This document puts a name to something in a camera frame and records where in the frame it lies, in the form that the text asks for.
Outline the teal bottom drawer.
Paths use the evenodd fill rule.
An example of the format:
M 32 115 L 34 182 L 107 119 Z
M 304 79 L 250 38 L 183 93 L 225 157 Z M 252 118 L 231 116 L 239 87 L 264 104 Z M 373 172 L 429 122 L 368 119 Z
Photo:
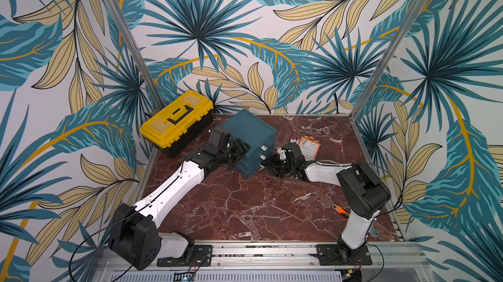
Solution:
M 265 156 L 241 160 L 236 165 L 236 170 L 246 179 L 252 178 L 259 170 L 263 168 L 263 163 L 267 158 Z

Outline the teal drawer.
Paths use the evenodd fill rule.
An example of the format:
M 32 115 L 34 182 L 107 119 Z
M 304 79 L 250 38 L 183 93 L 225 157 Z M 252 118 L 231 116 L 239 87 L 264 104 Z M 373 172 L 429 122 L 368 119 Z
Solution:
M 251 149 L 263 146 L 263 149 L 265 149 L 265 147 L 273 147 L 275 151 L 276 134 L 272 134 L 267 137 L 249 135 L 249 136 L 243 136 L 240 139 L 243 140 L 246 144 L 248 144 Z
M 268 157 L 272 156 L 273 152 L 274 152 L 273 147 L 265 147 L 265 149 L 263 149 L 263 146 L 257 147 L 254 149 L 250 148 L 249 151 L 247 151 L 245 153 L 245 155 L 243 155 L 243 159 L 248 160 L 248 159 L 254 159 L 254 158 L 258 158 L 258 157 L 262 157 L 262 156 L 265 156 L 266 158 L 268 158 Z
M 259 170 L 263 168 L 263 163 L 267 158 L 265 156 L 241 160 L 236 165 L 236 170 L 246 179 L 252 178 Z

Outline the teal top drawer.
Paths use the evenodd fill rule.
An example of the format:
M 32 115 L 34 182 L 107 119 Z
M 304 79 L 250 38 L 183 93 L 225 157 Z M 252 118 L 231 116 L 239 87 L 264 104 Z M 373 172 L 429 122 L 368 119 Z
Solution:
M 251 149 L 263 146 L 263 149 L 265 149 L 265 147 L 273 147 L 275 151 L 276 134 L 272 134 L 267 137 L 249 135 L 249 136 L 243 136 L 240 139 L 243 140 L 246 144 L 248 144 Z

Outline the teal three-drawer cabinet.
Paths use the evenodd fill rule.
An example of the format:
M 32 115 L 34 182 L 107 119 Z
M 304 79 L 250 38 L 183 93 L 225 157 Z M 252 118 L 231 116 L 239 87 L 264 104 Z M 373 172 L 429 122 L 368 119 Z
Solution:
M 235 167 L 244 178 L 251 179 L 263 161 L 273 155 L 277 130 L 247 110 L 241 110 L 220 127 L 250 147 Z

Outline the orange fruit seed bag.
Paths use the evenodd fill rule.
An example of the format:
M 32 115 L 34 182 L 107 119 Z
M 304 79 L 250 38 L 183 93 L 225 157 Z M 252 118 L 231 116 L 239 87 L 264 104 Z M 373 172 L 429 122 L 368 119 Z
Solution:
M 303 136 L 298 143 L 301 153 L 306 161 L 314 161 L 320 150 L 321 143 L 314 137 Z

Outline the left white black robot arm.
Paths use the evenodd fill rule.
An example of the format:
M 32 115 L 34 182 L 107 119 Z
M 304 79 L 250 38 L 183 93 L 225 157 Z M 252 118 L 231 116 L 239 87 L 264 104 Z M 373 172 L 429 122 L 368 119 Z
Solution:
M 133 205 L 122 204 L 111 221 L 108 248 L 136 270 L 144 270 L 158 258 L 172 258 L 191 264 L 194 242 L 172 233 L 160 236 L 158 230 L 169 212 L 209 174 L 224 165 L 232 169 L 250 149 L 240 139 L 228 143 L 204 143 L 191 152 L 171 177 Z

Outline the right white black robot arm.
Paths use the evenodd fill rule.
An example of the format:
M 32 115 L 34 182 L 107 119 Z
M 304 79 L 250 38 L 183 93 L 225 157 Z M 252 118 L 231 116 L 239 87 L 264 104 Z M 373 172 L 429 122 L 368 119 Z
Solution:
M 374 219 L 391 198 L 388 187 L 367 163 L 333 164 L 307 161 L 301 152 L 281 150 L 262 166 L 274 176 L 341 187 L 350 207 L 338 244 L 348 252 L 362 249 Z

